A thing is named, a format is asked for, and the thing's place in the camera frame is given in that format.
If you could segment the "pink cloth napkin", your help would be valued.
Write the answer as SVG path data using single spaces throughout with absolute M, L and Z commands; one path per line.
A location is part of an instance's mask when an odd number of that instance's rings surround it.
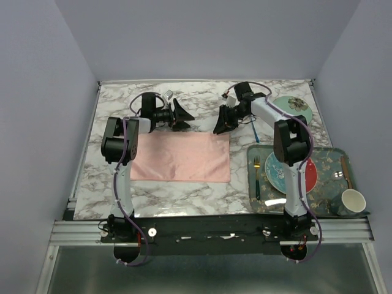
M 130 178 L 135 181 L 227 183 L 230 135 L 152 132 L 138 137 Z

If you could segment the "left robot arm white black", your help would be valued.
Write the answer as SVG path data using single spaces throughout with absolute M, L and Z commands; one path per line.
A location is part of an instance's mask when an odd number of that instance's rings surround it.
M 143 236 L 134 222 L 134 205 L 130 193 L 130 172 L 138 150 L 138 136 L 149 134 L 159 123 L 172 131 L 190 128 L 195 118 L 180 106 L 177 99 L 170 101 L 172 91 L 164 94 L 143 92 L 129 104 L 131 117 L 109 117 L 105 126 L 101 154 L 110 166 L 112 181 L 112 205 L 106 224 L 100 228 L 104 237 L 131 241 L 135 235 Z

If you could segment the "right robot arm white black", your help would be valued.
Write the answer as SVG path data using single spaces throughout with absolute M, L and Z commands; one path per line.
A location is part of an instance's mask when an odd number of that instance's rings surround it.
M 229 92 L 235 91 L 238 105 L 223 104 L 213 133 L 230 132 L 239 126 L 239 120 L 255 115 L 274 130 L 273 151 L 282 164 L 286 203 L 282 234 L 290 240 L 297 239 L 311 227 L 315 216 L 310 212 L 306 198 L 306 165 L 314 139 L 304 116 L 293 116 L 269 101 L 272 90 L 257 82 L 244 81 L 228 87 L 222 98 L 228 102 Z

